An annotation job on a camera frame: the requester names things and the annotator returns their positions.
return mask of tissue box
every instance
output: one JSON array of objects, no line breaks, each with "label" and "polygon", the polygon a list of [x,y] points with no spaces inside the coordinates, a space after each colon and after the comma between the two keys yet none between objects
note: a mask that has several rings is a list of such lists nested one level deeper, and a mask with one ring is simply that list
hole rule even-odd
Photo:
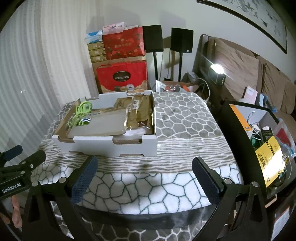
[{"label": "tissue box", "polygon": [[102,42],[102,30],[86,34],[86,42],[88,44]]},{"label": "tissue box", "polygon": [[114,33],[120,33],[125,29],[126,25],[124,22],[110,24],[108,26],[103,27],[103,35],[106,34],[114,34]]}]

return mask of yellow package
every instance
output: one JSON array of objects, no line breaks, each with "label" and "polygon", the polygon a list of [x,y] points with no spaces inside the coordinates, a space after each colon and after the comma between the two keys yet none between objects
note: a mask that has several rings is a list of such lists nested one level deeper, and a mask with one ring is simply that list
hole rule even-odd
[{"label": "yellow package", "polygon": [[269,138],[255,153],[260,163],[265,185],[268,187],[285,169],[283,153],[274,136]]}]

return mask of green cable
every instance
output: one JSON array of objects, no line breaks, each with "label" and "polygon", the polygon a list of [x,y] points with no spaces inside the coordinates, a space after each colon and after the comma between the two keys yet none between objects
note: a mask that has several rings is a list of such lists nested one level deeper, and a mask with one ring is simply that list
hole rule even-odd
[{"label": "green cable", "polygon": [[[92,108],[92,103],[89,101],[84,101],[79,106],[76,106],[75,115],[72,117],[71,121],[68,122],[68,126],[72,127],[73,124],[75,123],[76,119],[83,117],[83,116],[87,115],[88,113],[90,113],[91,108]],[[86,123],[84,123],[80,120],[78,123],[78,126],[83,126],[84,124],[86,124]]]}]

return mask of sofa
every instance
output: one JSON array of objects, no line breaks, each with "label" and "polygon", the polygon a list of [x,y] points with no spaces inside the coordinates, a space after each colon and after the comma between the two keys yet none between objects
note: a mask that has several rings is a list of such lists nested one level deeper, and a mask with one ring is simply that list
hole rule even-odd
[{"label": "sofa", "polygon": [[220,99],[238,101],[248,85],[264,93],[277,110],[275,116],[284,120],[296,142],[296,85],[283,72],[245,47],[203,34],[194,70],[205,77],[211,64],[220,64],[226,74]]}]

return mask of red paper bag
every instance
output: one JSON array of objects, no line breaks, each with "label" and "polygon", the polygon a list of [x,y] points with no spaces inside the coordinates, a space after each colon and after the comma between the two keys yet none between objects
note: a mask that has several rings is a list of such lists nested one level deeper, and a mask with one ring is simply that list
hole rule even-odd
[{"label": "red paper bag", "polygon": [[147,90],[146,61],[101,65],[96,69],[102,92]]},{"label": "red paper bag", "polygon": [[103,35],[107,60],[145,55],[143,28]]}]

